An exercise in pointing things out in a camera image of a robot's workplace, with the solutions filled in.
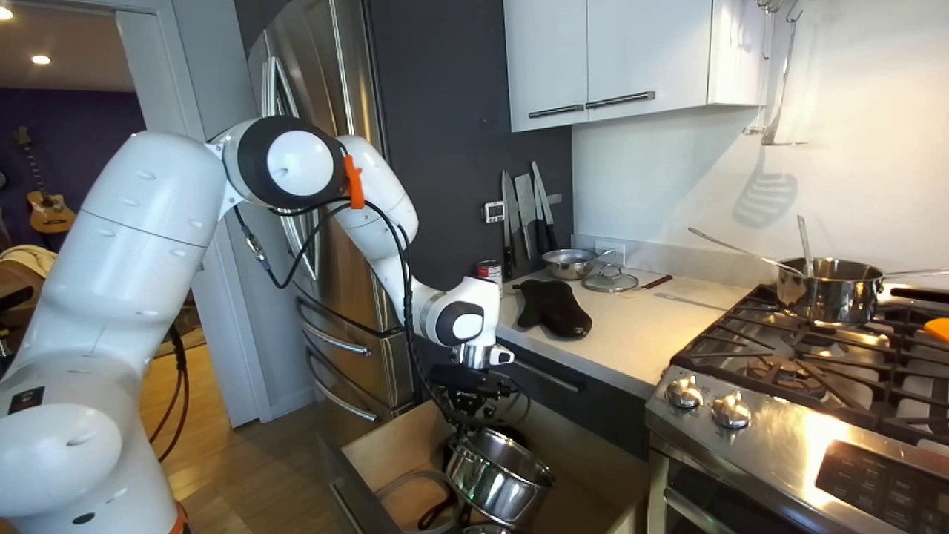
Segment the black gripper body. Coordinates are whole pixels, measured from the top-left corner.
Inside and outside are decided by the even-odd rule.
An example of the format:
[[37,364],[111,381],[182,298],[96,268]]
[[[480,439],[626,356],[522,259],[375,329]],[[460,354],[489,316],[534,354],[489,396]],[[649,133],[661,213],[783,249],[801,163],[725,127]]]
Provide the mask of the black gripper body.
[[428,390],[451,424],[495,424],[511,415],[517,387],[501,372],[471,372],[464,364],[433,364]]

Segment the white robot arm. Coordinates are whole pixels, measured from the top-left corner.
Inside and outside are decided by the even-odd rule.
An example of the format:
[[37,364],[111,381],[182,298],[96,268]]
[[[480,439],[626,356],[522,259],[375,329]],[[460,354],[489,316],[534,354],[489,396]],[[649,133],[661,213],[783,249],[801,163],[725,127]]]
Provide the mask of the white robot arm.
[[332,209],[415,335],[465,369],[507,364],[501,289],[409,277],[420,216],[382,154],[302,120],[249,120],[212,143],[141,130],[90,189],[0,381],[0,519],[22,534],[184,534],[141,419],[144,373],[218,222],[239,204]]

